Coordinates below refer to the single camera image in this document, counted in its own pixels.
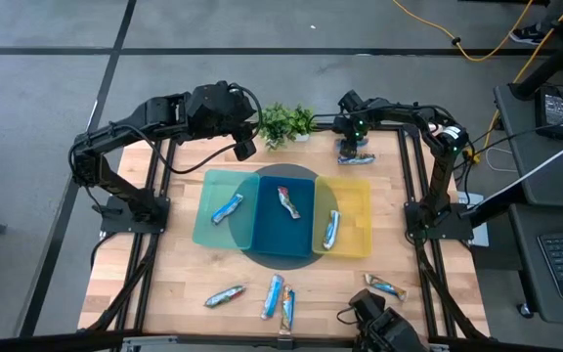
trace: desk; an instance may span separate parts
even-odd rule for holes
[[[514,204],[508,214],[523,258],[521,281],[527,304],[545,321],[563,323],[563,299],[538,243],[539,235],[563,232],[563,208]]]
[[[495,88],[500,117],[507,135],[536,128],[534,101],[520,101],[507,86]],[[520,176],[536,168],[563,150],[563,141],[554,141],[537,133],[528,133],[509,140]],[[563,157],[522,182],[527,203],[563,206]]]
[[[262,321],[260,313],[271,277],[278,272],[296,292],[293,334],[303,337],[353,337],[353,326],[336,321],[336,313],[348,307],[349,299],[365,288],[363,273],[374,273],[401,286],[409,293],[408,301],[399,302],[386,296],[394,307],[421,334],[426,334],[419,277],[412,246],[404,238],[403,203],[405,183],[397,133],[374,132],[368,152],[377,153],[371,165],[339,166],[337,151],[330,132],[313,134],[306,143],[290,143],[287,148],[267,152],[257,140],[258,153],[238,162],[232,153],[221,154],[196,172],[171,178],[168,196],[171,211],[166,232],[160,237],[152,275],[144,331],[155,333],[194,333],[215,335],[277,336],[280,308],[276,317]],[[195,165],[220,147],[233,141],[225,138],[189,142],[178,147],[173,166],[185,169]],[[409,150],[413,151],[411,141]],[[433,159],[425,150],[427,169]],[[146,181],[151,150],[145,144],[126,148],[119,174],[137,187]],[[256,171],[273,163],[303,165],[324,176],[367,179],[371,186],[372,255],[366,259],[341,259],[324,256],[297,270],[273,270],[261,266],[239,250],[213,249],[193,243],[195,216],[203,176],[209,169]],[[411,162],[415,174],[415,163]],[[155,180],[159,186],[159,177]],[[420,195],[418,177],[414,177],[416,194]],[[456,199],[452,181],[452,199]],[[121,288],[126,272],[132,236],[117,235],[97,253],[85,303],[79,320],[87,327],[108,307]],[[483,333],[488,333],[486,316],[470,253],[458,242],[442,241],[447,280],[451,294],[462,311]],[[246,293],[236,301],[208,309],[203,302],[210,295],[229,286],[244,284]],[[126,327],[132,327],[136,311],[134,293]],[[444,334],[442,310],[434,294],[439,332]]]

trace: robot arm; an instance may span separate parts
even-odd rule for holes
[[[232,135],[237,142],[234,153],[238,160],[245,160],[255,154],[252,124],[246,122],[255,110],[244,91],[236,84],[220,81],[196,87],[192,93],[151,98],[129,117],[78,135],[69,151],[75,182],[84,187],[99,186],[122,200],[134,222],[159,221],[161,210],[152,190],[137,189],[118,176],[110,170],[104,154],[141,140],[172,139],[181,145],[186,141]],[[103,210],[123,211],[122,208]]]
[[[447,111],[435,106],[392,104],[382,98],[363,101],[353,90],[345,94],[338,105],[348,116],[337,116],[333,121],[333,131],[345,136],[340,148],[344,156],[353,157],[357,153],[358,142],[381,121],[414,125],[423,142],[429,146],[435,160],[429,193],[406,209],[409,233],[434,228],[452,213],[447,191],[455,159],[468,143],[468,134]],[[434,135],[431,124],[442,125],[444,129]]]

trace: wooden table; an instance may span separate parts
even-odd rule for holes
[[[278,272],[296,292],[295,336],[354,336],[356,328],[339,323],[336,313],[348,307],[349,299],[366,287],[364,273],[376,274],[406,289],[407,302],[401,303],[384,294],[387,304],[409,320],[416,331],[426,334],[416,259],[412,246],[404,238],[403,203],[406,192],[397,133],[370,134],[368,152],[377,156],[376,162],[371,165],[339,166],[335,161],[335,138],[329,132],[317,133],[306,143],[289,143],[287,148],[276,152],[266,151],[262,141],[257,141],[258,153],[247,161],[239,162],[232,152],[227,152],[193,173],[171,177],[169,223],[159,241],[144,331],[275,336],[280,328],[280,305],[274,319],[262,321],[260,313],[271,276]],[[232,142],[228,138],[189,142],[178,147],[173,166],[186,169]],[[420,195],[411,140],[408,145],[415,192]],[[426,149],[423,154],[427,170],[431,170],[433,158]],[[123,152],[119,174],[137,187],[143,187],[150,157],[151,150],[147,145],[138,143],[129,146]],[[194,243],[193,228],[205,171],[256,171],[273,163],[303,165],[324,176],[369,180],[372,255],[365,259],[324,256],[301,269],[276,271],[253,262],[239,250],[213,249]],[[161,169],[158,169],[156,188],[159,187]],[[452,199],[457,199],[453,181],[450,190]],[[132,235],[122,234],[99,249],[79,320],[80,327],[95,322],[120,290],[131,244]],[[452,296],[475,327],[488,333],[470,253],[455,241],[442,241],[441,245]],[[432,260],[429,249],[427,253]],[[234,285],[246,285],[246,293],[215,309],[203,306],[210,295]],[[134,293],[126,327],[133,326],[137,301],[138,295]],[[445,334],[442,309],[435,292],[433,302],[439,333]]]

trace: yellow tray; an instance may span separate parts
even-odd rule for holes
[[[364,258],[372,252],[370,184],[366,180],[317,177],[312,251],[318,254]],[[336,241],[330,250],[323,240],[331,210],[340,212]]]

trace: green plant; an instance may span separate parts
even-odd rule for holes
[[[262,111],[260,136],[266,140],[270,150],[285,145],[285,141],[294,141],[297,135],[310,134],[316,124],[312,121],[313,112],[298,105],[290,110],[280,103],[274,103]]]
[[[260,135],[266,140],[270,150],[276,150],[285,144],[285,139],[291,131],[290,116],[292,111],[280,103],[274,103],[262,111],[260,121]]]
[[[296,135],[306,135],[314,132],[316,123],[312,116],[314,112],[311,109],[303,109],[301,105],[290,114],[290,135],[288,138],[294,141]]]

